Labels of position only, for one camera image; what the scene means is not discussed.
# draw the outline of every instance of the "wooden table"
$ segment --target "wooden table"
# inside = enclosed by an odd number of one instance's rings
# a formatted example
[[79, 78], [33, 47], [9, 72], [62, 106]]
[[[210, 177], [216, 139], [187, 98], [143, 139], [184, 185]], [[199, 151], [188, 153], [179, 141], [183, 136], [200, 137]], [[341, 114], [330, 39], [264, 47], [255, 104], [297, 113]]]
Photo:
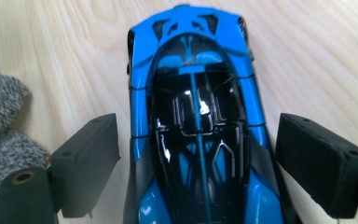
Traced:
[[[0, 73], [32, 98], [13, 125], [53, 152], [86, 122], [115, 112], [122, 160], [95, 218], [120, 223], [129, 173], [127, 32], [177, 1], [0, 1]], [[358, 145], [357, 1], [194, 1], [244, 16], [272, 142], [280, 113], [319, 122]], [[337, 223], [290, 177], [305, 223]], [[340, 223], [356, 223], [340, 220]]]

